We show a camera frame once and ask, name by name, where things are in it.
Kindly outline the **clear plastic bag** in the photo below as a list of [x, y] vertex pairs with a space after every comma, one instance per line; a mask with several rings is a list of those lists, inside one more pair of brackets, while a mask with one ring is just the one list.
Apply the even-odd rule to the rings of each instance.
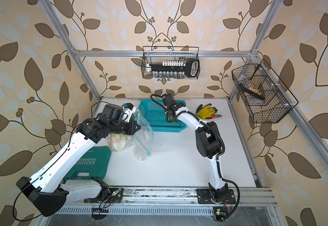
[[153, 152], [154, 131], [140, 110], [137, 110], [135, 120], [141, 129], [134, 134], [134, 156], [139, 161], [145, 161]]

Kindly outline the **clear pink-dotted zipper bag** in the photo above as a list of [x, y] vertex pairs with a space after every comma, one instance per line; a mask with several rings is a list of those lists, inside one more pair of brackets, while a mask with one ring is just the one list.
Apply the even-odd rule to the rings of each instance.
[[132, 138], [130, 135], [109, 134], [107, 142], [112, 152], [121, 152], [132, 146]]

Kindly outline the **pale chinese cabbage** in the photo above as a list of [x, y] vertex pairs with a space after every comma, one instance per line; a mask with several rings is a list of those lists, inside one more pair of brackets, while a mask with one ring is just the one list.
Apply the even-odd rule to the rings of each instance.
[[169, 123], [180, 123], [180, 120], [178, 120], [177, 118], [170, 116], [168, 119]]

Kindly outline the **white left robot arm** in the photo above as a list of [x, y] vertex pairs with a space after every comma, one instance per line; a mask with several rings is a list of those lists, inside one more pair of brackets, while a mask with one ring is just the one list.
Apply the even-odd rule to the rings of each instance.
[[107, 104], [101, 113], [88, 118], [71, 132], [69, 142], [38, 172], [31, 177], [22, 177], [17, 187], [39, 210], [49, 217], [64, 205], [94, 199], [109, 193], [109, 186], [100, 179], [87, 182], [62, 184], [62, 180], [81, 159], [101, 139], [110, 134], [134, 135], [141, 127], [131, 116], [136, 107], [131, 103], [122, 106]]

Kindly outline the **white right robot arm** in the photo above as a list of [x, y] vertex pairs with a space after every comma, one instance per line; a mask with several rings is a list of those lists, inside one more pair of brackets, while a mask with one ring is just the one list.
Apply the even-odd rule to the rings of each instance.
[[179, 120], [195, 132], [197, 149], [208, 159], [210, 165], [209, 196], [214, 203], [223, 202], [228, 193], [228, 184], [220, 172], [220, 156], [224, 153], [225, 146], [217, 124], [200, 119], [185, 104], [176, 102], [171, 94], [162, 95], [161, 100], [168, 123]]

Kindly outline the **teal plastic basket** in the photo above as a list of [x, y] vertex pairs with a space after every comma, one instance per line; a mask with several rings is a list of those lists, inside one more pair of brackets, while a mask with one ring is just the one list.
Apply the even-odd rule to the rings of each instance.
[[187, 127], [181, 121], [167, 123], [164, 110], [151, 99], [141, 100], [138, 109], [155, 132], [181, 132]]

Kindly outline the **yellow black work glove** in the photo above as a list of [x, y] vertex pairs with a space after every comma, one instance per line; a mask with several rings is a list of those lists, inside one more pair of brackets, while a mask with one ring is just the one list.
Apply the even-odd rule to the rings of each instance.
[[212, 115], [214, 115], [217, 112], [217, 109], [212, 106], [212, 104], [207, 105], [200, 105], [196, 110], [196, 115], [204, 120], [207, 118], [211, 118]]

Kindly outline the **black socket bit holder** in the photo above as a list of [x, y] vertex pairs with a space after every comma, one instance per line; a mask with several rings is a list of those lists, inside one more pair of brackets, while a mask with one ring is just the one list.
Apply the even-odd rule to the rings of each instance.
[[195, 79], [200, 74], [200, 61], [197, 58], [152, 61], [143, 64], [142, 73], [155, 78]]

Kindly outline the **green plastic tool case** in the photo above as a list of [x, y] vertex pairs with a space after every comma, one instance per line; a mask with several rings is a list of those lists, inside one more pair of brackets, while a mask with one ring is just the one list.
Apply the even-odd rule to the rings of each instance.
[[68, 171], [64, 180], [103, 180], [111, 158], [109, 147], [93, 147]]

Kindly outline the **black brush in basket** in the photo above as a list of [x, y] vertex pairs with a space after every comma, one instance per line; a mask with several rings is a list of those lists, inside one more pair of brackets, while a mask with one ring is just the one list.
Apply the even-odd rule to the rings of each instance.
[[248, 93], [250, 96], [253, 96], [259, 100], [265, 100], [265, 96], [258, 89], [249, 87], [249, 86], [241, 84], [241, 83], [239, 85], [243, 92]]

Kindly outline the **red handled pliers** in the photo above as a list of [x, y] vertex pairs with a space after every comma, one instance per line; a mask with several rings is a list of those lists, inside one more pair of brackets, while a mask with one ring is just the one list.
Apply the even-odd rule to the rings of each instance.
[[215, 119], [215, 118], [220, 118], [220, 117], [222, 117], [222, 115], [220, 115], [220, 114], [213, 114], [213, 115], [209, 116], [207, 119]]

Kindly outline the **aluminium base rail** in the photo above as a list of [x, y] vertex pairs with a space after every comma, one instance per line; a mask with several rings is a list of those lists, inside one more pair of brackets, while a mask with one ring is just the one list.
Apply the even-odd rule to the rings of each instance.
[[62, 207], [57, 214], [66, 215], [189, 215], [211, 216], [218, 209], [230, 211], [240, 199], [238, 207], [278, 207], [269, 188], [241, 188], [234, 190], [221, 203], [214, 203], [209, 191], [197, 187], [124, 187], [104, 204], [74, 202]]

